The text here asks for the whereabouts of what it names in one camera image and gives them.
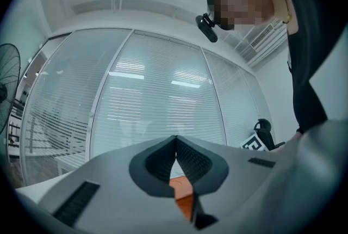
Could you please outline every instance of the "glass wall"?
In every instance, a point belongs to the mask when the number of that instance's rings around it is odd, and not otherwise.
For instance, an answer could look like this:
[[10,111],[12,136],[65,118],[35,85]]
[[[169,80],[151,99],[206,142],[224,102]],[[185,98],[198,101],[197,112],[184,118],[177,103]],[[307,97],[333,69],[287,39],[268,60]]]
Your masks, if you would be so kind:
[[21,162],[26,184],[85,162],[89,114],[113,55],[129,30],[71,34],[42,68],[24,110]]
[[102,90],[90,156],[170,135],[226,144],[212,79],[199,47],[135,33]]
[[[129,32],[77,31],[45,64],[24,109],[26,184],[158,137],[239,147],[259,118],[271,121],[257,80],[239,66],[157,34],[135,31],[125,41]],[[175,163],[171,177],[181,175]]]

